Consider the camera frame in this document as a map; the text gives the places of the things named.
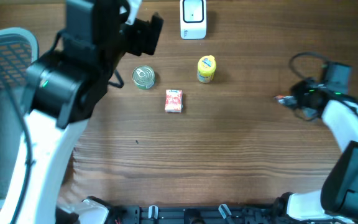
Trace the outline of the black red snack packet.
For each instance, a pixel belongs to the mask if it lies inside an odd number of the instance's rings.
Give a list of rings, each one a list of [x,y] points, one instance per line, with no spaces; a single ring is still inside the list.
[[[297,107],[296,99],[291,95],[277,95],[274,96],[274,99],[281,105],[294,110]]]

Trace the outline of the green tin can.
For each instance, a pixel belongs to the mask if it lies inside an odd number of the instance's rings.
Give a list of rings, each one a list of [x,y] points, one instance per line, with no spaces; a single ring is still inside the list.
[[[132,72],[132,80],[136,87],[141,90],[148,90],[155,84],[155,72],[148,65],[141,65]]]

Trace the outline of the red white tissue pack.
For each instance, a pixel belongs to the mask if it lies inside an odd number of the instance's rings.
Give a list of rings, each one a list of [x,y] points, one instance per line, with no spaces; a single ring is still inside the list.
[[[166,90],[165,111],[167,113],[181,113],[183,108],[182,98],[182,90]]]

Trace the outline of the yellow bottle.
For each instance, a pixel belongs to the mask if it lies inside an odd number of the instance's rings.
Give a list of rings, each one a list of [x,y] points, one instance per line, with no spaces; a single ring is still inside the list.
[[[216,60],[212,55],[201,57],[197,65],[197,78],[201,83],[209,83],[214,78]]]

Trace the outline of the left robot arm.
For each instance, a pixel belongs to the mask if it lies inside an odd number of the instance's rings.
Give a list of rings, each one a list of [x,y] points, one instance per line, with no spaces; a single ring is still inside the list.
[[[15,103],[22,140],[0,223],[107,223],[115,210],[88,197],[59,205],[58,195],[75,144],[107,93],[125,54],[153,55],[163,19],[137,18],[140,1],[67,1],[56,44],[26,70]]]

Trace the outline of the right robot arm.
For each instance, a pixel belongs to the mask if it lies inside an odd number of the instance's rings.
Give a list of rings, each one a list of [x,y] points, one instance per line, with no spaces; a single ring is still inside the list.
[[[301,75],[292,62],[289,67],[301,80],[277,101],[292,111],[302,110],[309,120],[320,119],[332,132],[341,156],[321,190],[290,193],[283,212],[299,222],[358,223],[358,101],[348,94],[352,68],[326,61],[316,81]]]

